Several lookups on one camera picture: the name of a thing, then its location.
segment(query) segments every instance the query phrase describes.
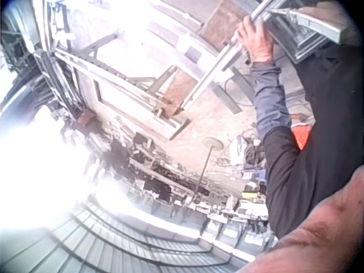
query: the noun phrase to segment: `person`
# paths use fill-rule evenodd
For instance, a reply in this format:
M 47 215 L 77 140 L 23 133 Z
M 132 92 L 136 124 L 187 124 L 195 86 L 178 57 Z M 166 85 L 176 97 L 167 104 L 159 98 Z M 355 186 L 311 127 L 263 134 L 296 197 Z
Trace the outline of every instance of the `person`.
M 263 22 L 254 26 L 245 17 L 236 36 L 253 60 L 257 132 L 267 159 L 266 205 L 271 229 L 282 238 L 363 164 L 362 49 L 328 43 L 295 66 L 315 117 L 300 150 Z
M 294 231 L 238 273 L 363 272 L 364 166 Z

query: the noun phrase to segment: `aluminum rail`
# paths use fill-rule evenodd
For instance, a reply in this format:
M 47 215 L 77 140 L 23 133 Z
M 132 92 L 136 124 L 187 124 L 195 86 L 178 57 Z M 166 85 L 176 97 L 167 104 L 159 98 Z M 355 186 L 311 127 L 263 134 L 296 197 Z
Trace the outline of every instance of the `aluminum rail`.
M 267 12 L 267 9 L 277 9 L 287 0 L 264 0 L 251 14 L 251 20 L 255 21 L 260 15 L 262 19 L 266 21 L 271 14 Z M 215 65 L 207 71 L 202 79 L 193 88 L 190 94 L 187 96 L 181 108 L 188 109 L 195 99 L 210 85 L 210 83 L 215 79 L 215 77 L 226 67 L 226 65 L 234 59 L 234 57 L 243 50 L 242 44 L 233 36 L 230 43 L 221 51 L 217 56 Z

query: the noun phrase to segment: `blue sleeve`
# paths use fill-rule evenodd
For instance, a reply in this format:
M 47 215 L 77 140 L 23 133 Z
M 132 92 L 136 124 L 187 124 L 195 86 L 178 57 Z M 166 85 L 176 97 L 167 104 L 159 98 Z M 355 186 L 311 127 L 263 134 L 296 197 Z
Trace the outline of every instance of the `blue sleeve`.
M 276 127 L 291 128 L 292 120 L 286 106 L 284 87 L 279 83 L 282 70 L 274 61 L 253 63 L 251 75 L 256 84 L 255 110 L 257 132 L 261 140 Z

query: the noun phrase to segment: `workshop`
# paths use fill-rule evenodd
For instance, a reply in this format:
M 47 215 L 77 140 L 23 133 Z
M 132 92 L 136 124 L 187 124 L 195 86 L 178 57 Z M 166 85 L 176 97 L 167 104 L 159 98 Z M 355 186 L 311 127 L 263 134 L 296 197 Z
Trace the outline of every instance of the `workshop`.
M 2 1 L 0 272 L 363 272 L 345 2 Z

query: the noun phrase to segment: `corrugated metal wall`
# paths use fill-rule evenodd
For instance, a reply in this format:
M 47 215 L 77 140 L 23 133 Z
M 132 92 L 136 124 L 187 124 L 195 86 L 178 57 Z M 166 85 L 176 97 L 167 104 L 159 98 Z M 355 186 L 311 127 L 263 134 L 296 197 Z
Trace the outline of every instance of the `corrugated metal wall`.
M 65 272 L 235 272 L 195 243 L 147 236 L 93 206 L 44 229 L 4 230 L 1 270 Z

